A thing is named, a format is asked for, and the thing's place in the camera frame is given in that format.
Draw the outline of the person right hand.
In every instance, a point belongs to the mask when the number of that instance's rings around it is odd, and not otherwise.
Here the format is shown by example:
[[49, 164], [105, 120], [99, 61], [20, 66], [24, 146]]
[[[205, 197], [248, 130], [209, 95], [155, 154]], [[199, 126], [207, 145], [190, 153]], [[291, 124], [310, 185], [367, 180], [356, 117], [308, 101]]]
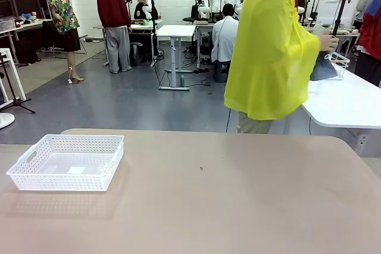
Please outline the person right hand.
[[321, 52], [333, 52], [338, 43], [339, 39], [336, 38], [335, 36], [329, 35], [329, 34], [320, 34], [318, 36], [320, 40], [320, 51]]

